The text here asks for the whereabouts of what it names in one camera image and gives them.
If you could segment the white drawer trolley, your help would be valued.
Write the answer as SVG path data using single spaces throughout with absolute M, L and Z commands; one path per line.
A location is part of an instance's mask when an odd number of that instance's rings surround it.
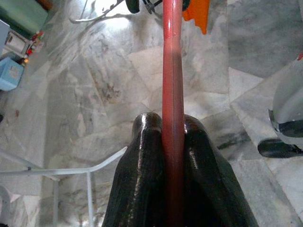
M 9 24 L 0 20 L 0 54 L 3 50 L 13 52 L 20 57 L 26 55 L 29 41 L 12 30 Z

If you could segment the white plastic folding table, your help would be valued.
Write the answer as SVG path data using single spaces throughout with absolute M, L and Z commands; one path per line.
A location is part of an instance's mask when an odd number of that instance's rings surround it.
M 89 227 L 94 227 L 94 208 L 92 199 L 92 174 L 96 171 L 101 170 L 113 161 L 120 158 L 127 150 L 127 147 L 117 151 L 103 162 L 86 168 L 61 168 L 61 169 L 43 169 L 30 161 L 13 154 L 8 154 L 0 149 L 0 157 L 10 160 L 12 162 L 24 165 L 26 170 L 22 171 L 0 171 L 0 177 L 2 176 L 33 176 L 39 175 L 47 177 L 54 181 L 53 186 L 53 227 L 58 226 L 58 214 L 59 214 L 59 182 L 60 175 L 80 175 L 85 174 L 87 182 L 87 199 L 88 199 L 88 214 L 89 214 Z

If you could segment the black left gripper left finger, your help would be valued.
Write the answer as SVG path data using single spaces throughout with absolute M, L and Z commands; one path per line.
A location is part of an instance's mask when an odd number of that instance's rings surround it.
M 102 227 L 164 227 L 165 167 L 162 120 L 138 115 L 132 141 L 116 167 Z

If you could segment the pink red plastic hanger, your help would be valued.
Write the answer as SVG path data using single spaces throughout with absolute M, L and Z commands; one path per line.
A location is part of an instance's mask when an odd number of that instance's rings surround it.
M 162 144 L 167 227 L 183 226 L 184 104 L 181 59 L 182 0 L 163 0 Z

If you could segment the green laundry basket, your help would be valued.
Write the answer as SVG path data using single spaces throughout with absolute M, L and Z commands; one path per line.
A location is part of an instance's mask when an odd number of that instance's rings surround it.
M 25 37 L 40 31 L 47 17 L 36 0 L 0 0 L 0 19 Z

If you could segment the light blue plastic bin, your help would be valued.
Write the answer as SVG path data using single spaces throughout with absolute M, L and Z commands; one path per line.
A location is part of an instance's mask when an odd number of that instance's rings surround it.
M 6 57 L 0 61 L 0 90 L 14 90 L 21 79 L 24 67 L 13 61 L 10 57 Z

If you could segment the orange shirt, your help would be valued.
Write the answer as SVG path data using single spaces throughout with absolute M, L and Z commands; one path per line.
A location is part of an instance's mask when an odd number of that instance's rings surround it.
M 207 34 L 208 13 L 211 0 L 189 0 L 189 6 L 182 12 L 185 21 L 193 20 L 202 34 Z

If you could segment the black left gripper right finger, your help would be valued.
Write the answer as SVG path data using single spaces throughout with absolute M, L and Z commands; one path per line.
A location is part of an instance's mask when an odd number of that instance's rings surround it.
M 258 227 L 229 162 L 203 124 L 185 115 L 185 227 Z

